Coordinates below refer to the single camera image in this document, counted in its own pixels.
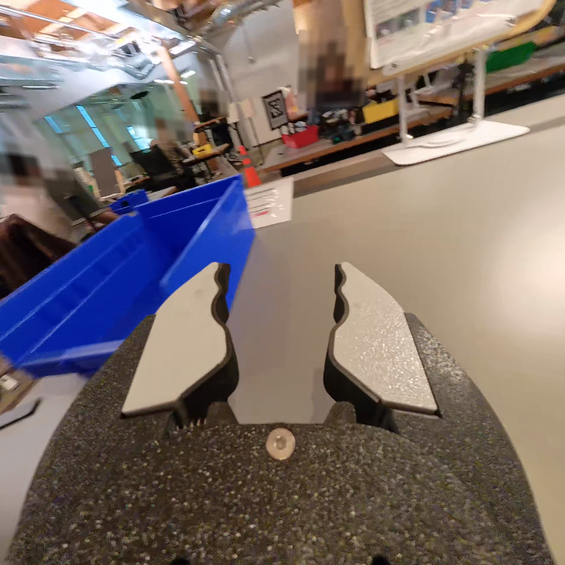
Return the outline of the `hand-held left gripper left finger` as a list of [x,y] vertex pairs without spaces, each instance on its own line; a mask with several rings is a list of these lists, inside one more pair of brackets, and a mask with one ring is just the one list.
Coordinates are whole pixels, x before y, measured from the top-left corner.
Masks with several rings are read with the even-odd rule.
[[172,412],[187,427],[227,402],[238,384],[230,331],[230,265],[212,262],[162,304],[125,397],[131,418]]

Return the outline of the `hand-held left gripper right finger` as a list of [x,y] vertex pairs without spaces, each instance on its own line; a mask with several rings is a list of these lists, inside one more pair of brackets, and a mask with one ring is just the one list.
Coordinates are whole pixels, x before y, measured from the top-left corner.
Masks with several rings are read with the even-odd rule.
[[355,422],[398,433],[396,412],[441,417],[424,363],[397,300],[348,262],[335,265],[334,326],[323,371],[326,392]]

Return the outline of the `small blue storage bin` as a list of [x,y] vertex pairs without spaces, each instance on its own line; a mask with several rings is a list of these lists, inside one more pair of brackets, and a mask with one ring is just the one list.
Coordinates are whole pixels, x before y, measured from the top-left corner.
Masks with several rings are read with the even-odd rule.
[[149,196],[144,189],[128,192],[109,205],[110,210],[118,215],[127,215],[135,211],[135,208],[150,202]]

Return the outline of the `printed paper sheet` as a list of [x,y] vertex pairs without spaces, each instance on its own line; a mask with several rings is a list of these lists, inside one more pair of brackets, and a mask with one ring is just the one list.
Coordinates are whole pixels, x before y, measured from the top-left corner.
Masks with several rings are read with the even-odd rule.
[[292,219],[294,179],[285,177],[244,190],[249,217],[255,230]]

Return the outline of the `black office chair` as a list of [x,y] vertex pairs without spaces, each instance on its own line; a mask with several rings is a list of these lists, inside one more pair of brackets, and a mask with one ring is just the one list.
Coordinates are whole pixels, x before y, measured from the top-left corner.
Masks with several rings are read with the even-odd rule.
[[149,149],[130,152],[129,156],[159,189],[175,187],[178,192],[198,186],[194,174],[183,167],[178,169],[163,150],[155,145]]

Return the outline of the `orange plastic object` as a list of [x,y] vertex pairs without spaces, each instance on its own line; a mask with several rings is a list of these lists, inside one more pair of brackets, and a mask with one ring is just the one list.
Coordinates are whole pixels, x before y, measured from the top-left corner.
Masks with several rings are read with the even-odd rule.
[[262,184],[257,170],[254,168],[250,155],[247,153],[243,145],[238,147],[238,155],[241,162],[241,171],[245,181],[246,188],[258,187]]

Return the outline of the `red box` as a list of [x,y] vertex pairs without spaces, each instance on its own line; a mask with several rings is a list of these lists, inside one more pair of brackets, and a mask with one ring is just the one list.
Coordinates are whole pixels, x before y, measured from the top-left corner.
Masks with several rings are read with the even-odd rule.
[[319,127],[308,125],[301,131],[282,133],[283,144],[291,149],[302,149],[319,141]]

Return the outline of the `yellow box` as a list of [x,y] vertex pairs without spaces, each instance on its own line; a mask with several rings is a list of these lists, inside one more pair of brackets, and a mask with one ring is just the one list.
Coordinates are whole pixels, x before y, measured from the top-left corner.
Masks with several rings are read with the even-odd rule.
[[398,116],[398,98],[384,102],[371,101],[362,107],[363,119],[365,124],[373,124],[389,120]]

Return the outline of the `fiducial marker sign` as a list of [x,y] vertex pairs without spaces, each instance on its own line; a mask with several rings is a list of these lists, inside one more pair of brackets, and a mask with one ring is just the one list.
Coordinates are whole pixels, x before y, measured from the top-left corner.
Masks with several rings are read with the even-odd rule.
[[285,95],[282,89],[275,90],[261,97],[268,126],[271,131],[279,130],[289,123]]

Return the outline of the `green flat box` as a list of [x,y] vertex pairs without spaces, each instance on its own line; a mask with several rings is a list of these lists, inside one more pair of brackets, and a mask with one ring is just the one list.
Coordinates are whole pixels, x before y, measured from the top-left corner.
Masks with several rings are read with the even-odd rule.
[[493,51],[486,60],[486,73],[494,73],[503,69],[515,67],[526,63],[536,51],[537,45],[526,42],[505,50]]

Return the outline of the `white sign stand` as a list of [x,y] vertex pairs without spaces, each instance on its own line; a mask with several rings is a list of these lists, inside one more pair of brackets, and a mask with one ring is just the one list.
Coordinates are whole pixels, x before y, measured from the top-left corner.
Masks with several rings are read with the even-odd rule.
[[404,74],[536,25],[555,1],[364,1],[370,67]]

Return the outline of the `wooden support post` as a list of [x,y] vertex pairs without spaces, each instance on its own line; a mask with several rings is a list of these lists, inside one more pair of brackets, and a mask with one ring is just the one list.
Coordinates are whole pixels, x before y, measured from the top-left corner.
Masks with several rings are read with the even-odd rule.
[[185,85],[181,83],[180,75],[173,63],[170,53],[162,44],[157,45],[157,57],[164,68],[167,78],[172,81],[173,91],[180,104],[180,109],[185,121],[190,121],[194,124],[200,123],[200,118]]

